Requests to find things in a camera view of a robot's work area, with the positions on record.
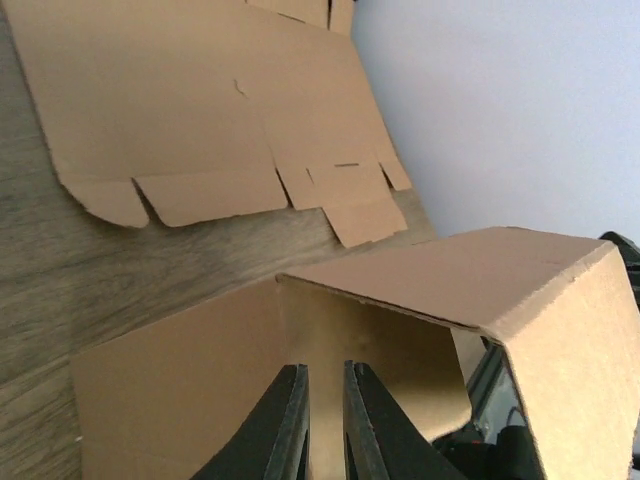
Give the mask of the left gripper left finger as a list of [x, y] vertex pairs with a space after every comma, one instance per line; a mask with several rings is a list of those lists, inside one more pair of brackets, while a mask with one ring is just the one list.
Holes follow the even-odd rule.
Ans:
[[309, 479], [308, 367], [284, 366], [229, 442], [193, 480]]

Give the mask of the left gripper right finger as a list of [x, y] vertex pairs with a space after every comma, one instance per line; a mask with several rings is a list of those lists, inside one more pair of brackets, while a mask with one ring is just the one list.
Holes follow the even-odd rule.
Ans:
[[343, 440], [348, 479], [462, 479], [425, 440], [366, 363], [344, 364]]

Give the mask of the cardboard box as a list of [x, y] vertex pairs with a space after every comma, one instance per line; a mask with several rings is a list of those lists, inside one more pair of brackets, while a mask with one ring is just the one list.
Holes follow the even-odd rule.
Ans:
[[548, 479], [625, 479], [639, 312], [610, 242], [493, 227], [298, 267], [71, 361], [86, 479], [186, 479], [279, 370], [309, 371], [311, 467], [344, 470], [343, 368], [369, 364], [420, 434], [471, 417], [454, 330], [501, 345]]

